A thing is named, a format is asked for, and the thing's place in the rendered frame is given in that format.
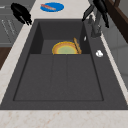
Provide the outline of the blue plate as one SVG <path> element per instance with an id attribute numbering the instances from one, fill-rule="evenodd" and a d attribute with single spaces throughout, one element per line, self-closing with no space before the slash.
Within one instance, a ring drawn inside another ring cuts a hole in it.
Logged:
<path id="1" fill-rule="evenodd" d="M 50 9 L 46 9 L 44 7 L 40 7 L 41 10 L 45 11 L 45 12 L 58 12 L 64 9 L 64 5 L 61 3 L 57 3 L 57 2 L 49 2 L 49 3 L 45 3 L 45 5 L 51 6 L 56 8 L 56 10 L 50 10 Z"/>

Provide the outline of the grey metal tap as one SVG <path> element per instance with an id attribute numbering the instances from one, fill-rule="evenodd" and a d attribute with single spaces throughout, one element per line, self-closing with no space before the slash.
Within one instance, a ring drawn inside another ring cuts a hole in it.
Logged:
<path id="1" fill-rule="evenodd" d="M 92 16 L 89 16 L 89 20 L 88 23 L 91 25 L 92 27 L 92 31 L 91 31 L 91 37 L 92 38 L 97 38 L 101 36 L 101 27 L 98 25 L 95 25 Z"/>

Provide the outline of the brown bread stick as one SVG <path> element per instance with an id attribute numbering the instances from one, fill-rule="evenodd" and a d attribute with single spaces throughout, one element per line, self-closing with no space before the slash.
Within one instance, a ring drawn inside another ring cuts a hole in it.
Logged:
<path id="1" fill-rule="evenodd" d="M 79 44 L 78 44 L 78 42 L 77 42 L 77 39 L 76 39 L 75 37 L 73 38 L 73 41 L 74 41 L 74 44 L 75 44 L 77 53 L 78 53 L 78 54 L 81 54 L 81 53 L 82 53 L 82 50 L 81 50 L 81 48 L 80 48 L 80 46 L 79 46 Z"/>

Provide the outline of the dark grey sink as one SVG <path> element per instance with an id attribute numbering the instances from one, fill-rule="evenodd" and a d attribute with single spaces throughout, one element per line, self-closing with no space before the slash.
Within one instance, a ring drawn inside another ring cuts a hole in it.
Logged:
<path id="1" fill-rule="evenodd" d="M 81 54 L 53 54 L 73 42 Z M 103 57 L 97 57 L 101 50 Z M 1 110 L 127 110 L 128 105 L 99 38 L 79 19 L 37 19 L 4 95 Z"/>

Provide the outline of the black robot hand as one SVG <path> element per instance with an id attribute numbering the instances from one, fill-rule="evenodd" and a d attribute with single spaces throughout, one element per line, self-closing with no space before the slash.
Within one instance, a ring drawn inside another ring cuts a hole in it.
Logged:
<path id="1" fill-rule="evenodd" d="M 31 14 L 29 13 L 26 7 L 18 3 L 12 3 L 11 10 L 18 21 L 27 25 L 32 24 Z"/>
<path id="2" fill-rule="evenodd" d="M 99 25 L 100 18 L 103 18 L 105 22 L 105 26 L 109 27 L 109 21 L 107 17 L 107 7 L 104 0 L 93 0 L 93 3 L 89 6 L 89 8 L 84 12 L 82 20 L 85 20 L 87 16 L 93 11 L 94 8 L 97 8 L 95 25 Z"/>

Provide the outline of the small white round thing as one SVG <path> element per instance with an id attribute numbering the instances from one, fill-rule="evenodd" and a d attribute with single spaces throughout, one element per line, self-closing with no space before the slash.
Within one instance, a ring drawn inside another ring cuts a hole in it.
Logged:
<path id="1" fill-rule="evenodd" d="M 102 51 L 101 51 L 101 50 L 97 50 L 96 56 L 97 56 L 97 57 L 103 57 Z"/>

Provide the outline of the yellow green plate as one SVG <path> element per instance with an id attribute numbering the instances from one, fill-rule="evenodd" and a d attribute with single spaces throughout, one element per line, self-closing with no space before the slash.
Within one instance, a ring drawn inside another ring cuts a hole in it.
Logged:
<path id="1" fill-rule="evenodd" d="M 55 44 L 52 48 L 53 54 L 79 54 L 80 50 L 75 43 L 63 41 Z"/>

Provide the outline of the orange sausage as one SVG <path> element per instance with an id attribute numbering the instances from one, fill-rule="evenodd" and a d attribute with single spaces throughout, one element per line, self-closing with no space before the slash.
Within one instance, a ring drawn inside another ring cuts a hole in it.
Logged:
<path id="1" fill-rule="evenodd" d="M 45 4 L 41 4 L 42 7 L 46 8 L 46 9 L 50 9 L 50 10 L 56 10 L 56 8 L 45 5 Z"/>

